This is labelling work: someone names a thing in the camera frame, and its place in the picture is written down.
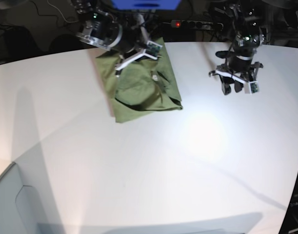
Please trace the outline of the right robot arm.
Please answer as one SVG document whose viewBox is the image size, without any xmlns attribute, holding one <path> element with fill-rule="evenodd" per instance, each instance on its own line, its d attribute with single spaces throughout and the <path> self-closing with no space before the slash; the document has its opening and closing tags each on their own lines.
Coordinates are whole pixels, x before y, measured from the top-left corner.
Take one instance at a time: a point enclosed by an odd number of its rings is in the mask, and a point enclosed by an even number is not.
<svg viewBox="0 0 298 234">
<path fill-rule="evenodd" d="M 158 59 L 162 45 L 151 39 L 146 28 L 154 19 L 153 10 L 144 7 L 119 10 L 100 0 L 72 0 L 70 3 L 81 23 L 76 34 L 79 40 L 105 51 L 118 52 L 117 77 L 138 59 Z"/>
</svg>

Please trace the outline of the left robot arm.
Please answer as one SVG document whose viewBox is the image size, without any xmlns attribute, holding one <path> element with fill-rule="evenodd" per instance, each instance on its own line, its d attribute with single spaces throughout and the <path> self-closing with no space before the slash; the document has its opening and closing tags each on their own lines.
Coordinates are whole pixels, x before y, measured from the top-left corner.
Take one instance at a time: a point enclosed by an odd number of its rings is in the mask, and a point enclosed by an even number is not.
<svg viewBox="0 0 298 234">
<path fill-rule="evenodd" d="M 262 13 L 251 0 L 228 0 L 224 13 L 229 18 L 226 36 L 231 44 L 227 50 L 215 53 L 224 63 L 209 72 L 209 76 L 219 76 L 224 95 L 231 93 L 232 85 L 236 93 L 255 94 L 259 92 L 258 71 L 263 68 L 262 63 L 253 62 L 257 49 L 264 42 L 260 27 Z"/>
</svg>

